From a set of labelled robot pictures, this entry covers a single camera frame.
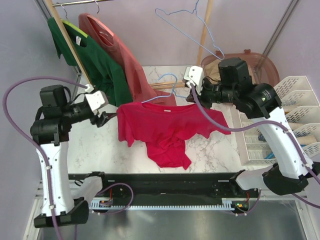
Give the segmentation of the magenta t shirt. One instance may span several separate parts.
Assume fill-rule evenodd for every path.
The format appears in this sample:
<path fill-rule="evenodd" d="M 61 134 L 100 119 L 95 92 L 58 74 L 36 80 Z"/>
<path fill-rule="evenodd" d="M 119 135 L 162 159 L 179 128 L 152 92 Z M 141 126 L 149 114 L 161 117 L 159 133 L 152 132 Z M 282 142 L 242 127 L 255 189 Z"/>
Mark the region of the magenta t shirt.
<path fill-rule="evenodd" d="M 212 124 L 196 104 L 164 106 L 150 102 L 131 102 L 117 111 L 118 139 L 131 147 L 145 143 L 147 156 L 160 168 L 188 169 L 192 161 L 186 155 L 186 141 L 195 135 L 208 139 L 212 132 L 229 135 Z"/>

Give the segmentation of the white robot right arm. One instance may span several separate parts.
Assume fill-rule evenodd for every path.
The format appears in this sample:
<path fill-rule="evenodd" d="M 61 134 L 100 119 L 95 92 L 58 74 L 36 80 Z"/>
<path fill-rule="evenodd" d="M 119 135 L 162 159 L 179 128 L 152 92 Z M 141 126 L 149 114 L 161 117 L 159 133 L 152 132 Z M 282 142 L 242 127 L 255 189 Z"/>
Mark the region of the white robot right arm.
<path fill-rule="evenodd" d="M 244 132 L 257 128 L 276 158 L 273 166 L 238 172 L 229 184 L 230 193 L 240 197 L 250 189 L 269 189 L 279 196 L 293 195 L 308 186 L 309 178 L 319 181 L 320 164 L 302 149 L 275 89 L 267 83 L 253 83 L 247 62 L 239 57 L 220 61 L 218 71 L 220 80 L 213 84 L 202 67 L 187 67 L 183 76 L 185 86 L 190 88 L 187 101 L 196 103 L 200 112 L 220 130 Z M 220 103 L 233 104 L 252 124 L 241 128 L 222 126 L 205 112 Z"/>

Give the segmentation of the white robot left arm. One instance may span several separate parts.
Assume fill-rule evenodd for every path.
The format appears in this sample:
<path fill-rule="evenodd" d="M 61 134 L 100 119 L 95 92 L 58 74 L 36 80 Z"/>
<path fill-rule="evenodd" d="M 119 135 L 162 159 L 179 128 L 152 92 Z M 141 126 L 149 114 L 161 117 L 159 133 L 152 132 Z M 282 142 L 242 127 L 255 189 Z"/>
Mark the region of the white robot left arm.
<path fill-rule="evenodd" d="M 92 172 L 75 191 L 71 190 L 68 173 L 69 133 L 73 124 L 89 120 L 98 128 L 116 116 L 99 110 L 108 104 L 106 94 L 87 84 L 84 99 L 79 103 L 68 101 L 63 85 L 41 89 L 42 106 L 30 128 L 36 143 L 42 175 L 42 211 L 34 220 L 36 228 L 63 227 L 85 224 L 89 206 L 96 195 L 106 196 L 110 185 L 103 180 L 103 172 Z"/>

